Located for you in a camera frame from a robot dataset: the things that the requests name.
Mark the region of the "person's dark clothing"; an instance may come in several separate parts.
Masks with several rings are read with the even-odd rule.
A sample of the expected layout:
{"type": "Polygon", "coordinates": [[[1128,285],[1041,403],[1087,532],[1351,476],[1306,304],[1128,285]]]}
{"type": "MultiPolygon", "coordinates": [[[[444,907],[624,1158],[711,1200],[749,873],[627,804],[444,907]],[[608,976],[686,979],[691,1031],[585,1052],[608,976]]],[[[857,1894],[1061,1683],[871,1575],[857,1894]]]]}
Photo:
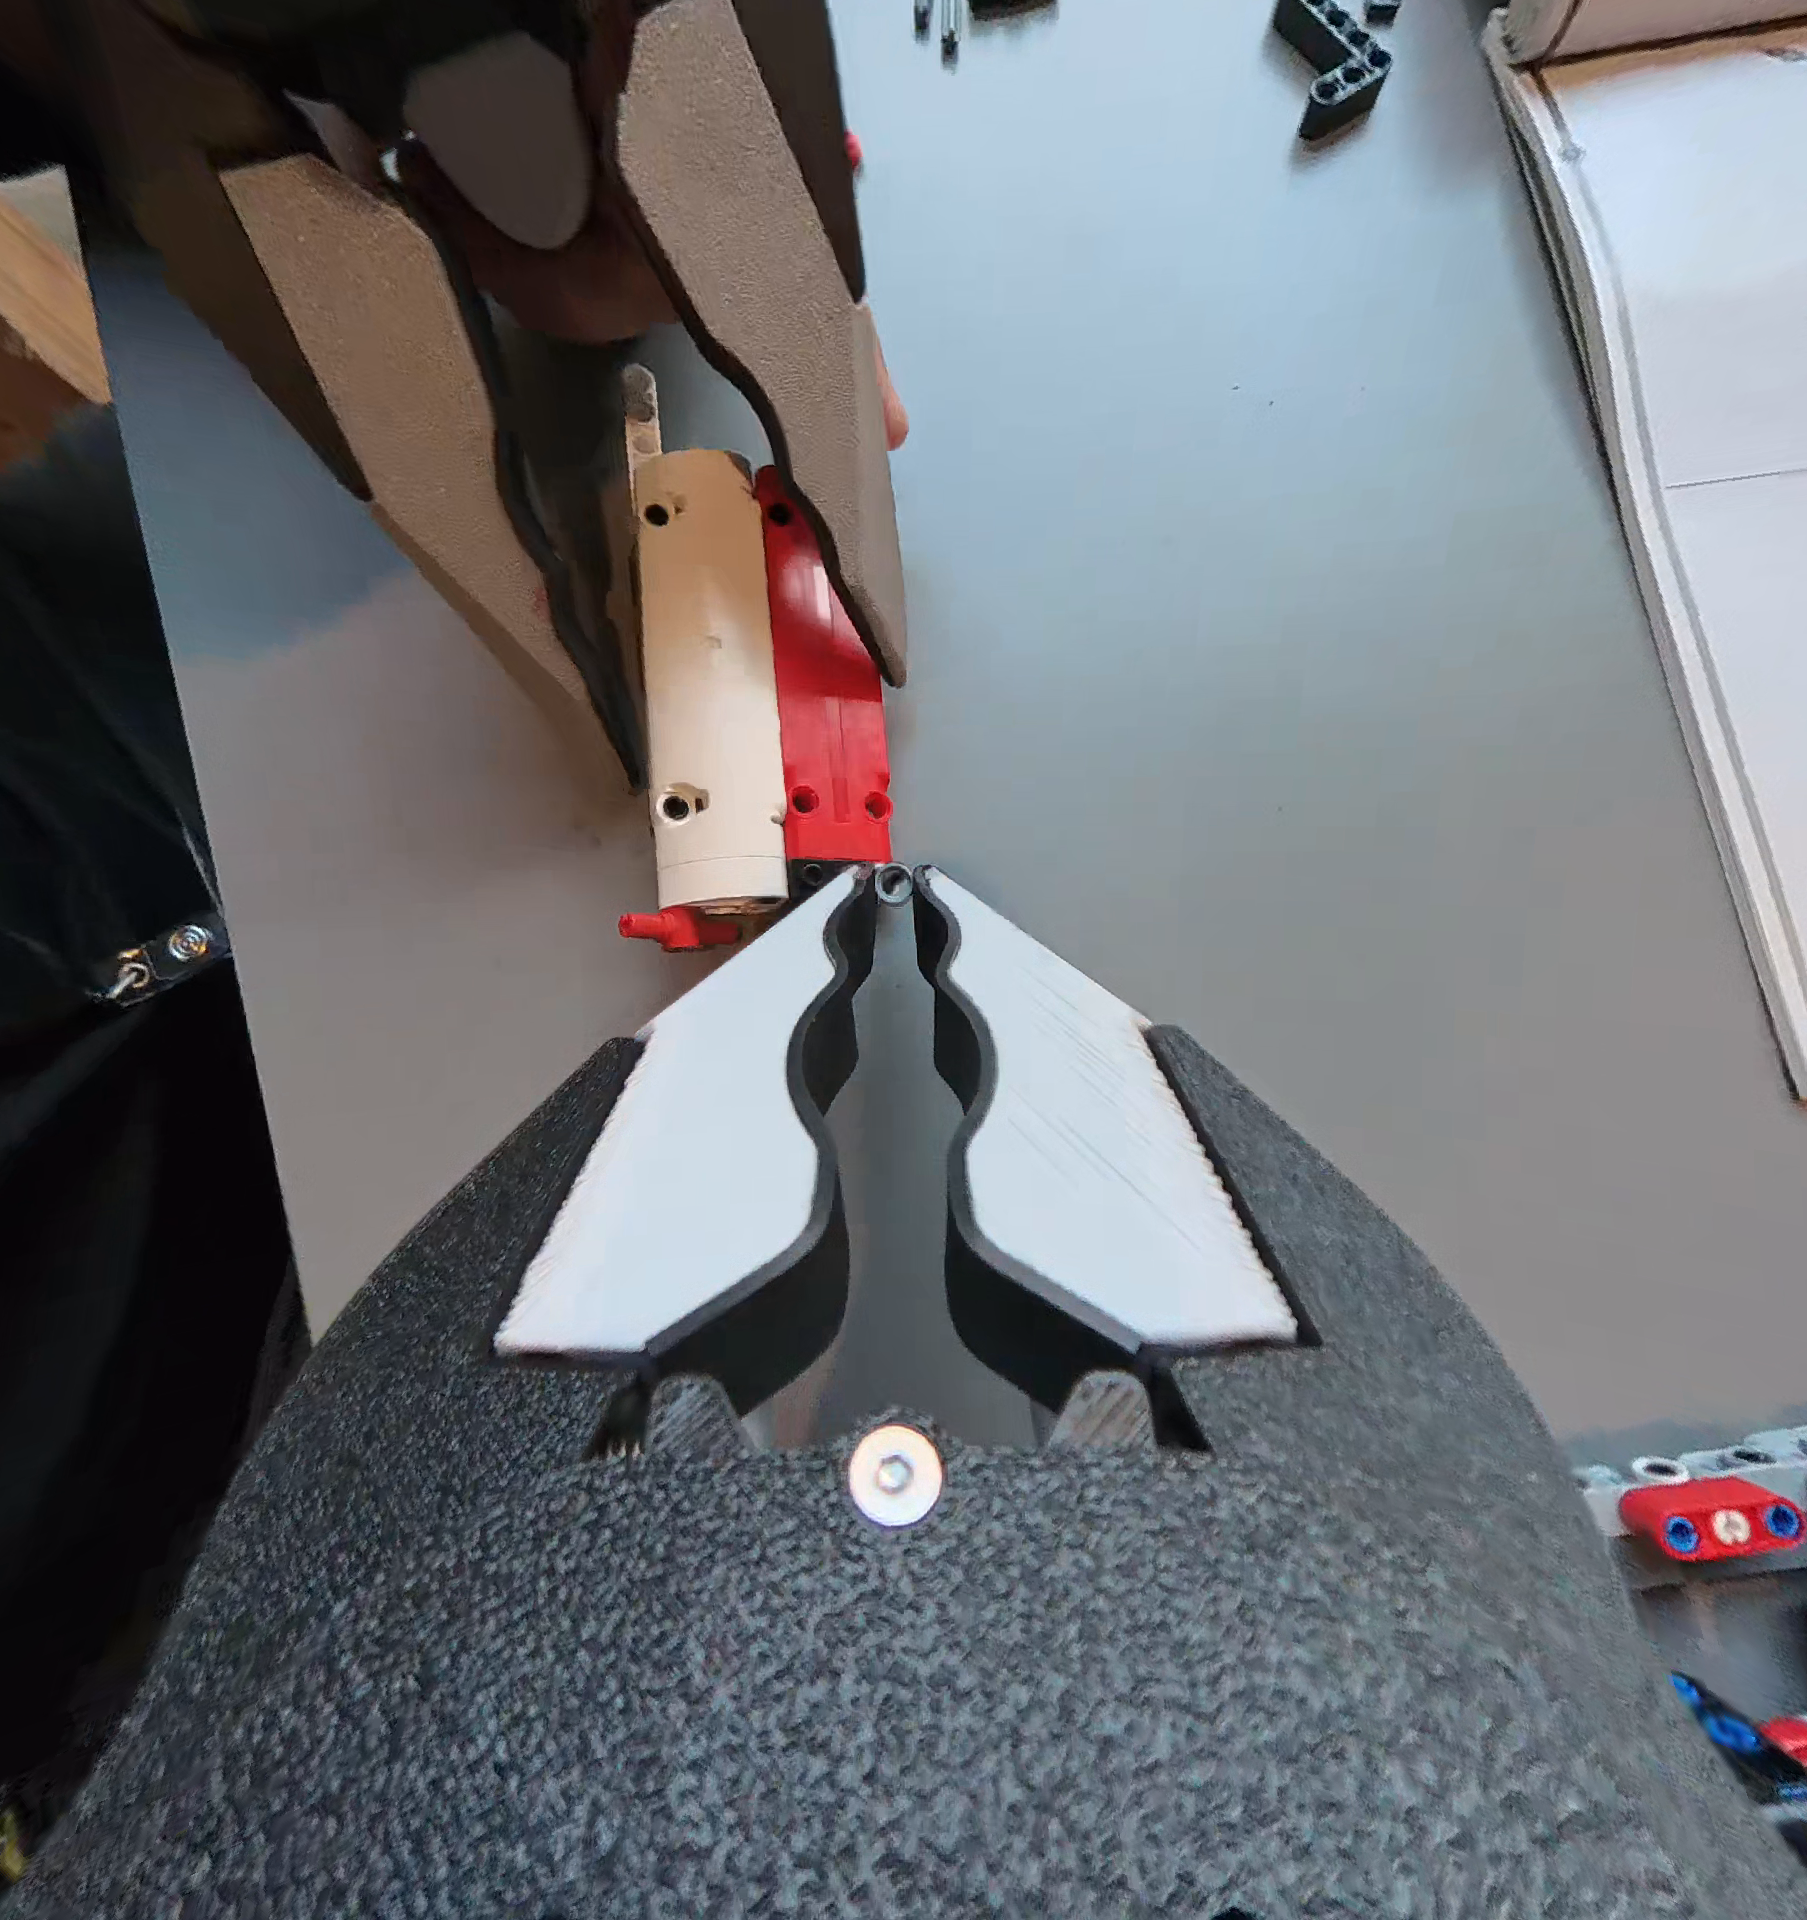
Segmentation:
{"type": "Polygon", "coordinates": [[[147,1673],[302,1363],[116,417],[0,470],[0,1899],[147,1673]]]}

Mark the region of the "black angled toy beam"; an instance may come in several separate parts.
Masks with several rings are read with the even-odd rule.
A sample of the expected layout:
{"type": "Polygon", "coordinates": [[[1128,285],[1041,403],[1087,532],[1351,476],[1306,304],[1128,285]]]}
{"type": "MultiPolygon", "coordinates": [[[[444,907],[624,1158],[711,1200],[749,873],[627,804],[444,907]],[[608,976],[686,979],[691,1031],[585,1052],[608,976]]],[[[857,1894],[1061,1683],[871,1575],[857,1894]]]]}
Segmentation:
{"type": "Polygon", "coordinates": [[[1299,141],[1315,147],[1370,113],[1393,69],[1377,25],[1393,21],[1393,4],[1275,2],[1271,28],[1306,62],[1310,80],[1299,110],[1299,141]]]}

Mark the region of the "person's left hand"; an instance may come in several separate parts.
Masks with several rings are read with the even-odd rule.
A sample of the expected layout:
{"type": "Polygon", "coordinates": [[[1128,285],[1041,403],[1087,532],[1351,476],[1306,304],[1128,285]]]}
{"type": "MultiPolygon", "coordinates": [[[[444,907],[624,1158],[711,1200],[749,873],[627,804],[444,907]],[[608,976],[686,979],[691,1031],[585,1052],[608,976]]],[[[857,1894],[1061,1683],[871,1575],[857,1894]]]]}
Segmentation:
{"type": "Polygon", "coordinates": [[[481,292],[520,325],[571,341],[619,345],[659,325],[682,325],[673,295],[615,203],[597,205],[567,242],[539,249],[511,239],[475,209],[421,150],[406,182],[456,244],[481,292]]]}

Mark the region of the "red and white toy panel assembly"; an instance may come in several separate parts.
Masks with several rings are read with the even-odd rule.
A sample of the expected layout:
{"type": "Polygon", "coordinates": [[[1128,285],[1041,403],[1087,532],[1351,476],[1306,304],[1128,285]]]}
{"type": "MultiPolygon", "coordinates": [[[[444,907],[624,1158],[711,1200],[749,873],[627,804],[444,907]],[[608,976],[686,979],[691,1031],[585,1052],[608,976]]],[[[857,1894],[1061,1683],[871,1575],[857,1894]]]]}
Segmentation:
{"type": "Polygon", "coordinates": [[[652,373],[620,384],[659,905],[619,932],[735,948],[838,872],[889,865],[882,672],[781,474],[666,451],[652,373]]]}

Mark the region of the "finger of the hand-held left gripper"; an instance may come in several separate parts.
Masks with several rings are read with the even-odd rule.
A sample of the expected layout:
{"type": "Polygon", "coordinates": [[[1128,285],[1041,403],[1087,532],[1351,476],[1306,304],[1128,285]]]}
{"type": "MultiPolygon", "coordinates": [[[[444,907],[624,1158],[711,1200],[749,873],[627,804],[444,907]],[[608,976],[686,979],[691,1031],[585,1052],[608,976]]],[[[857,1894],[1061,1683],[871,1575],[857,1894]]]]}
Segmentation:
{"type": "Polygon", "coordinates": [[[612,186],[711,370],[764,430],[882,679],[909,667],[875,329],[734,4],[635,14],[612,186]]]}
{"type": "Polygon", "coordinates": [[[498,325],[456,244],[399,186],[295,154],[219,177],[389,541],[631,790],[647,785],[627,665],[578,603],[528,456],[498,325]]]}

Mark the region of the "building instruction booklet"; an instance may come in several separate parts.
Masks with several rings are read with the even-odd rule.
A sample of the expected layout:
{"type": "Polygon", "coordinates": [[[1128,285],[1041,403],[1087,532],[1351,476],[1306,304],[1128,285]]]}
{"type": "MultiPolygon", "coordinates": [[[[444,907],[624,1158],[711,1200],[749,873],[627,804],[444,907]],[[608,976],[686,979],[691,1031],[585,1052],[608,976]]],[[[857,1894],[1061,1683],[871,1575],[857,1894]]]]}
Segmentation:
{"type": "Polygon", "coordinates": [[[1807,2],[1504,4],[1485,55],[1807,1101],[1807,2]]]}

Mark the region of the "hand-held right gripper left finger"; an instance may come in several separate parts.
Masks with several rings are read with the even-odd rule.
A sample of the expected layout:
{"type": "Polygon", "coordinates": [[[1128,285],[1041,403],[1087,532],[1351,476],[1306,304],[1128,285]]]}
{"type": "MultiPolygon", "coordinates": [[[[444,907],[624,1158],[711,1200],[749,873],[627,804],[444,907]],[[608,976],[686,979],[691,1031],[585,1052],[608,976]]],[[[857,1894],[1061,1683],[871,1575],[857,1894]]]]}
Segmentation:
{"type": "Polygon", "coordinates": [[[833,1344],[848,1250],[825,1124],[879,909],[845,870],[638,1034],[493,1349],[771,1402],[833,1344]]]}

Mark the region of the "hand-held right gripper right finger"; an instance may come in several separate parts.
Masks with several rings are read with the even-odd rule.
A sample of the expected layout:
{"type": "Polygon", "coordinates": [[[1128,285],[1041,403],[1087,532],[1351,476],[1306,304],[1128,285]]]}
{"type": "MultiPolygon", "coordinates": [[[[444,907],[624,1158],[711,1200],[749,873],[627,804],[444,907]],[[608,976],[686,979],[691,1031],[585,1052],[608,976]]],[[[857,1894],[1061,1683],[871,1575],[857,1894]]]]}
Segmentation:
{"type": "Polygon", "coordinates": [[[1046,1411],[1087,1376],[1299,1342],[1299,1308],[1153,1047],[1153,1022],[939,868],[912,877],[949,1147],[944,1298],[1046,1411]]]}

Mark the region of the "grey desk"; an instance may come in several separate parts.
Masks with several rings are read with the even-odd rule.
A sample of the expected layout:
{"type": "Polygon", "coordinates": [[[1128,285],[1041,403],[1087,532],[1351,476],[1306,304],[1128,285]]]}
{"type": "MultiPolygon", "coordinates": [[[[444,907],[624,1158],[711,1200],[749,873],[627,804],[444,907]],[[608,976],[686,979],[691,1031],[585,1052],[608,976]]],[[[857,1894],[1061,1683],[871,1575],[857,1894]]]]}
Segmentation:
{"type": "MultiPolygon", "coordinates": [[[[1255,4],[834,4],[933,863],[1412,1238],[1572,1464],[1807,1425],[1786,1089],[1464,4],[1301,154],[1255,4]]],[[[125,460],[322,1361],[703,965],[650,833],[99,205],[125,460]]]]}

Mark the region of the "toy car chassis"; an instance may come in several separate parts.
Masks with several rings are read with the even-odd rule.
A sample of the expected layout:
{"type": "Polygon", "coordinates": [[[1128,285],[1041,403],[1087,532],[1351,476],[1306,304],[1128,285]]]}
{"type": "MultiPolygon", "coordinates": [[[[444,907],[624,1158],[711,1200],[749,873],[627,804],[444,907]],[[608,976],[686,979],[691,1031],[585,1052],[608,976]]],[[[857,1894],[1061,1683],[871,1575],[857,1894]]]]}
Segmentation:
{"type": "Polygon", "coordinates": [[[1807,1871],[1807,1425],[1572,1478],[1683,1711],[1807,1871]]]}

